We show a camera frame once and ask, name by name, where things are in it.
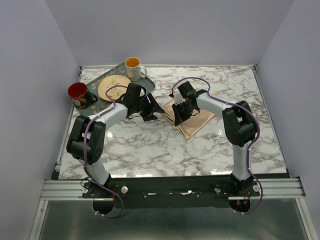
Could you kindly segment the peach cloth napkin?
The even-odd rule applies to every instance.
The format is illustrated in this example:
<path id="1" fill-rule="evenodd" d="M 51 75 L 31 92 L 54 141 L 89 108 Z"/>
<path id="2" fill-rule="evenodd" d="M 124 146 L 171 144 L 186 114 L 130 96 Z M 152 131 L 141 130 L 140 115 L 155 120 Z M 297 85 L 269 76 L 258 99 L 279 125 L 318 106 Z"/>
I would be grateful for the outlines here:
<path id="1" fill-rule="evenodd" d="M 175 115 L 172 109 L 174 99 L 163 104 L 161 108 L 164 110 L 162 115 L 173 125 L 175 125 Z M 199 130 L 201 130 L 212 118 L 215 117 L 214 113 L 207 110 L 200 110 L 196 116 L 191 116 L 189 119 L 176 126 L 181 135 L 186 139 L 192 138 Z"/>

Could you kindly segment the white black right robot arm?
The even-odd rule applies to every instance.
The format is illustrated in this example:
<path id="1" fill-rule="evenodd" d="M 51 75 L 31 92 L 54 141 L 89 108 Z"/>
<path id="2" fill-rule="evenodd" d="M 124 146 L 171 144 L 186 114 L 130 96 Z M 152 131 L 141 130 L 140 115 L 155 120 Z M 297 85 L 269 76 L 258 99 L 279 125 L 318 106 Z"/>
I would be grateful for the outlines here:
<path id="1" fill-rule="evenodd" d="M 223 120 L 224 133 L 232 145 L 233 169 L 230 174 L 230 191 L 241 196 L 254 182 L 251 171 L 250 148 L 260 136 L 260 125 L 246 101 L 229 102 L 213 96 L 210 90 L 195 90 L 191 83 L 182 83 L 170 97 L 174 103 L 174 124 L 184 123 L 193 115 L 193 111 L 206 110 Z"/>

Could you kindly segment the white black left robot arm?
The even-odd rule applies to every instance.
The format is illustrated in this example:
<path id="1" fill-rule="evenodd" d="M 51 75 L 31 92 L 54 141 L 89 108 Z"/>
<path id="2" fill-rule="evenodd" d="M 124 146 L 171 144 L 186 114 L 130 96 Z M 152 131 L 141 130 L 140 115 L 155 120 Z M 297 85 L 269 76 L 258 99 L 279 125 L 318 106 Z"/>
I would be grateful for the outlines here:
<path id="1" fill-rule="evenodd" d="M 93 191 L 101 198 L 113 194 L 111 175 L 100 157 L 106 130 L 118 122 L 139 114 L 145 122 L 156 120 L 154 113 L 164 113 L 151 93 L 136 83 L 129 83 L 126 92 L 103 111 L 89 117 L 79 115 L 72 127 L 66 151 L 78 160 L 93 183 Z"/>

